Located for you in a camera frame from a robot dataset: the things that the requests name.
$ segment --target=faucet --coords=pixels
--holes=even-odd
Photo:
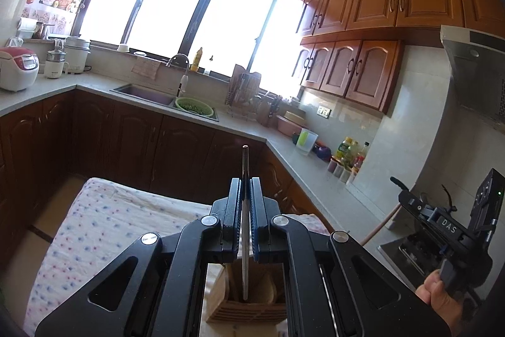
[[[176,97],[179,97],[181,93],[184,93],[186,91],[186,85],[188,84],[189,58],[187,55],[183,53],[178,53],[168,60],[166,66],[170,66],[174,60],[177,60],[177,58],[184,58],[186,60],[186,71],[184,72],[184,75],[181,78],[176,95]]]

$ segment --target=polka dot blanket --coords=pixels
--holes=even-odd
[[[24,330],[35,334],[42,319],[149,231],[178,233],[211,206],[153,195],[108,180],[89,179],[72,203],[37,273]],[[289,215],[309,230],[328,231],[314,215]],[[209,265],[205,294],[220,265]]]

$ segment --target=countertop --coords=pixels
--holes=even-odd
[[[246,121],[241,117],[233,117],[219,109],[217,109],[219,116],[217,123],[111,91],[126,84],[125,81],[93,73],[63,75],[59,79],[47,79],[43,75],[38,75],[35,83],[28,89],[20,92],[0,91],[0,116],[47,97],[76,88],[81,89],[165,115],[263,141],[335,230],[348,231],[354,239],[360,241],[379,224],[379,220],[349,193],[345,184],[326,171],[327,163],[313,153],[302,154],[293,145],[291,139],[279,131],[265,128],[253,120]],[[402,235],[405,233],[394,233],[382,229],[367,245],[367,249],[384,264],[385,261],[377,252],[377,245],[395,240]]]

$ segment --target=power outlet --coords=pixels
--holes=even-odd
[[[319,116],[326,118],[326,119],[330,117],[330,112],[331,112],[331,109],[324,107],[324,106],[319,106],[317,109],[317,114]]]

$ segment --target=pink container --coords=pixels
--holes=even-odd
[[[301,126],[292,122],[291,120],[287,120],[285,117],[277,115],[277,130],[286,136],[293,136],[293,133],[300,133]]]

